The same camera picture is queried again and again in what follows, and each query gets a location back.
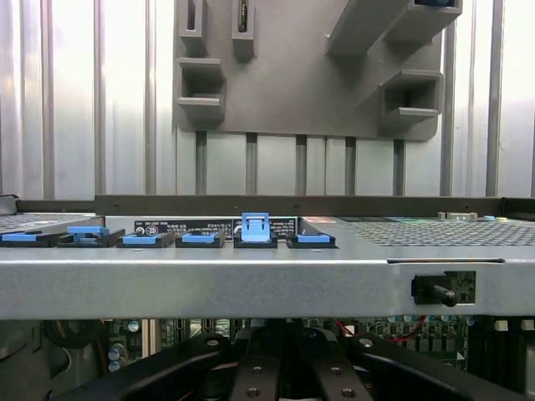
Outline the loose green RAM stick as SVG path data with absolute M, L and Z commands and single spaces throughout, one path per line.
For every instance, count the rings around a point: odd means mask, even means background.
M 249 33 L 252 24 L 252 0 L 238 0 L 238 32 L 239 33 Z

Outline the grey plastic parts rack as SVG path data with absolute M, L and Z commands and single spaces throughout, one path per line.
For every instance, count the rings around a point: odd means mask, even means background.
M 444 104 L 441 35 L 463 0 L 176 0 L 183 130 L 427 141 Z

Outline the black open PC case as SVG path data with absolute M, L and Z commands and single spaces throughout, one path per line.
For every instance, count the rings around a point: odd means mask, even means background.
M 269 214 L 270 242 L 241 241 L 246 212 Z M 73 243 L 69 226 L 110 234 Z M 261 319 L 228 339 L 270 329 L 281 339 L 278 401 L 323 401 L 298 340 L 347 338 L 305 318 L 535 317 L 535 198 L 0 195 L 8 233 L 37 241 L 0 241 L 0 401 L 52 401 L 131 365 L 110 369 L 106 319 Z M 187 233 L 217 238 L 181 243 Z M 295 242 L 318 233 L 335 243 Z M 128 235 L 158 241 L 123 245 Z M 415 305 L 415 275 L 442 274 L 458 303 Z

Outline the green motherboard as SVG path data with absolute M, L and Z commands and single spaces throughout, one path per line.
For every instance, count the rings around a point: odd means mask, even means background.
M 110 369 L 141 359 L 141 320 L 104 320 L 110 344 Z M 261 319 L 150 319 L 150 355 L 185 339 L 215 332 L 234 339 Z M 353 320 L 305 318 L 305 327 L 331 330 L 351 338 L 370 332 L 459 370 L 503 382 L 535 377 L 535 317 L 463 317 L 455 315 L 372 317 Z

